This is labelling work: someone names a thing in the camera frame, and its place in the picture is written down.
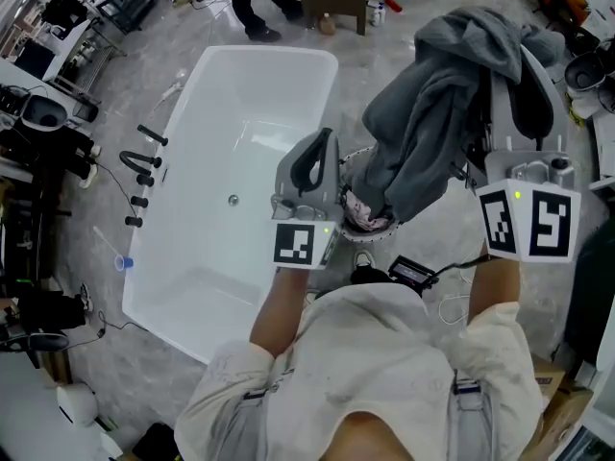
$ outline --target white cable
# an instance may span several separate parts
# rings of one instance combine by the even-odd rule
[[[438,316],[440,317],[440,320],[442,321],[442,323],[444,323],[445,325],[456,325],[459,321],[464,320],[465,318],[468,317],[468,313],[464,312],[461,316],[459,316],[457,319],[455,319],[454,321],[447,321],[442,317],[442,304],[447,302],[447,301],[454,301],[455,299],[465,299],[465,298],[469,298],[470,294],[463,294],[463,295],[456,295],[456,296],[447,296],[444,299],[442,299],[442,301],[440,301],[440,304],[438,305]]]

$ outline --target cardboard box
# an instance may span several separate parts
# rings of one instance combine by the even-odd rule
[[[593,394],[591,390],[564,378],[545,410],[540,440],[537,443],[530,443],[521,459],[544,461],[560,444],[566,443]]]
[[[561,380],[566,376],[566,372],[534,354],[531,355],[531,361],[534,365],[534,377],[538,386],[540,386],[540,392],[544,399],[542,407],[544,411],[555,395]]]

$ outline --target gray cloth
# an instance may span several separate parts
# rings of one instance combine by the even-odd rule
[[[476,106],[480,67],[518,84],[522,43],[544,66],[558,62],[564,50],[562,35],[529,25],[520,28],[484,7],[437,17],[414,41],[416,61],[363,113],[363,123],[378,143],[352,179],[353,192],[373,216],[390,207],[400,222],[438,200],[455,166],[465,165],[465,148],[480,134],[466,128]]]

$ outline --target gray marble floor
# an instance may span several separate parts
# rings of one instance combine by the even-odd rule
[[[283,33],[282,45],[325,49],[340,63],[342,125],[341,150],[348,153],[373,142],[360,122],[369,101],[414,58],[414,33],[430,19],[462,5],[486,5],[504,12],[518,23],[545,25],[543,17],[532,13],[533,0],[398,0],[404,11],[387,13],[379,28],[368,27],[367,36],[355,33],[352,18],[339,17],[335,36],[285,22],[268,0],[253,0],[255,10],[267,23]],[[247,43],[242,28],[227,0],[215,0],[206,9],[190,6],[174,9],[159,0],[147,17],[141,32],[123,39],[126,58],[114,59],[96,86],[102,110],[92,126],[93,138],[103,146],[102,164],[114,172],[129,194],[137,185],[118,159],[121,150],[152,149],[136,126],[143,123],[162,131],[174,106],[171,98],[154,110],[162,93],[186,75],[203,51],[214,44]],[[563,69],[552,71],[561,78]],[[578,187],[592,177],[591,137],[572,122],[569,125],[569,153],[575,160]],[[128,214],[126,201],[111,176],[101,171],[93,186],[83,191],[68,179],[64,204],[73,217],[60,221],[57,277],[68,292],[89,285],[97,309],[107,319],[123,324],[121,312],[123,277],[113,269],[112,254],[95,236],[98,226],[121,252],[128,250],[131,230],[123,224]],[[583,212],[579,240],[604,218],[603,204],[583,189]],[[387,268],[398,254],[437,269],[454,260],[474,255],[480,248],[481,234],[477,203],[461,183],[451,181],[447,194],[394,236],[374,244],[371,250],[379,266]],[[348,280],[353,247],[342,242],[331,266],[313,277],[313,284],[331,288]],[[543,355],[557,344],[563,330],[573,281],[573,265],[524,265],[522,313],[520,321],[531,347]],[[466,279],[472,272],[464,274]],[[433,326],[438,334],[451,332],[461,323],[448,326],[439,318],[437,307],[448,296],[467,294],[469,284],[451,272],[425,296]],[[446,301],[442,315],[454,321],[467,307],[467,299]],[[72,331],[74,343],[96,337],[100,323],[92,317],[89,327]],[[74,375],[94,389],[101,411],[118,424],[144,429],[151,422],[174,421],[199,380],[204,366],[166,345],[147,331],[131,326],[122,331],[108,328],[106,336],[70,351]]]

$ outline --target black shoe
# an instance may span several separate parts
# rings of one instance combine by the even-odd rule
[[[293,22],[294,20],[299,20],[304,16],[304,8],[301,5],[301,2],[298,0],[293,0],[292,4],[290,4],[282,12],[286,17],[286,20],[290,22]]]
[[[251,41],[276,42],[282,39],[282,35],[278,33],[278,31],[274,31],[273,29],[265,27],[262,31],[258,31],[257,33],[250,33],[248,35],[248,38]]]

